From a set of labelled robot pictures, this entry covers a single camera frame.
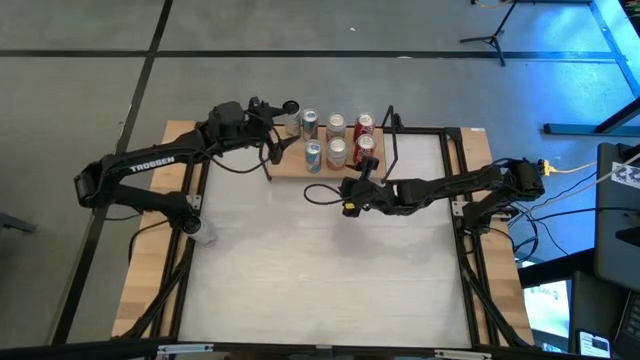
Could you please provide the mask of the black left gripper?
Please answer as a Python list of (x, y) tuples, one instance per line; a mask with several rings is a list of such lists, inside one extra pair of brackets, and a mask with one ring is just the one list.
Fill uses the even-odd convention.
[(285, 112), (284, 108), (271, 106), (258, 97), (249, 99), (248, 107), (245, 111), (248, 133), (257, 143), (267, 147), (269, 160), (272, 164), (279, 164), (285, 150), (299, 140), (299, 136), (273, 140), (271, 135), (274, 124), (273, 117), (275, 113)]

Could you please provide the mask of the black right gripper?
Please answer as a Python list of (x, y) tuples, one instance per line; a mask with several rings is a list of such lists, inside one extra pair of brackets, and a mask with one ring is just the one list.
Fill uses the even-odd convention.
[(378, 185), (368, 180), (379, 166), (376, 157), (363, 157), (360, 179), (344, 178), (341, 183), (342, 215), (356, 218), (362, 211), (377, 210), (384, 215), (398, 215), (398, 197), (392, 185)]

